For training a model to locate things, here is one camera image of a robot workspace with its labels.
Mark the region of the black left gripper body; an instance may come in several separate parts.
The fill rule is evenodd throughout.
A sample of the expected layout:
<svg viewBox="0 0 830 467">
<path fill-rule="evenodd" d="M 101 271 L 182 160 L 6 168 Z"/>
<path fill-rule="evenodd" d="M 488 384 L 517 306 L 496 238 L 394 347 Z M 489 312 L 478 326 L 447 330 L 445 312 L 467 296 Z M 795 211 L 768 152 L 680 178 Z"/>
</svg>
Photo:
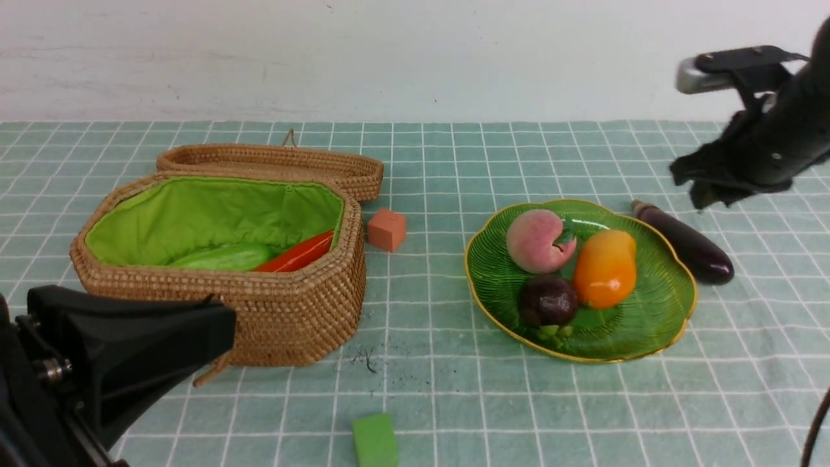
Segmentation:
<svg viewBox="0 0 830 467">
<path fill-rule="evenodd" d="M 236 318 L 213 296 L 125 300 L 43 285 L 27 293 L 27 360 L 64 411 L 112 448 L 162 396 L 231 351 Z"/>
</svg>

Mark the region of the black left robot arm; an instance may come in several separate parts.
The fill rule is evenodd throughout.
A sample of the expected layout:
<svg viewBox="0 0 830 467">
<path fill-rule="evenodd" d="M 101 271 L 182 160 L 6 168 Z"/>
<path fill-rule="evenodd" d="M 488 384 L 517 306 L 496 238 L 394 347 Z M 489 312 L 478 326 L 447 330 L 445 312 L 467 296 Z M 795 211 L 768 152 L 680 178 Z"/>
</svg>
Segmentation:
<svg viewBox="0 0 830 467">
<path fill-rule="evenodd" d="M 236 313 L 191 301 L 33 287 L 2 302 L 3 466 L 125 466 L 109 449 L 166 393 L 231 351 Z"/>
</svg>

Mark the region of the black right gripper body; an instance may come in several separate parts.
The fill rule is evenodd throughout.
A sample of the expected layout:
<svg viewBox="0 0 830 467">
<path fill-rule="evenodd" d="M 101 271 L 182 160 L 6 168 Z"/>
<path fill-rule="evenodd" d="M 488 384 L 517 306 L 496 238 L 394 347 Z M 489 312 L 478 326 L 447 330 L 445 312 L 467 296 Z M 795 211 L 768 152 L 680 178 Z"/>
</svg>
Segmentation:
<svg viewBox="0 0 830 467">
<path fill-rule="evenodd" d="M 674 183 L 693 183 L 697 210 L 791 189 L 795 177 L 828 161 L 828 103 L 828 95 L 797 91 L 756 98 L 720 137 L 670 164 Z"/>
</svg>

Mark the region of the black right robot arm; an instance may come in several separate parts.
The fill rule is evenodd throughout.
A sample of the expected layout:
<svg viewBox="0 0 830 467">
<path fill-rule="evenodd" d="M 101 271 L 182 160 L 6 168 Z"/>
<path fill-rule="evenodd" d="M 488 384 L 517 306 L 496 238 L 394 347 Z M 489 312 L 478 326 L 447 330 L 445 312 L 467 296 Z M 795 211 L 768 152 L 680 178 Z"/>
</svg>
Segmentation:
<svg viewBox="0 0 830 467">
<path fill-rule="evenodd" d="M 691 183 L 696 210 L 783 192 L 828 161 L 828 23 L 809 56 L 776 45 L 711 51 L 681 61 L 675 86 L 687 95 L 733 89 L 744 105 L 718 138 L 670 165 L 676 186 Z"/>
</svg>

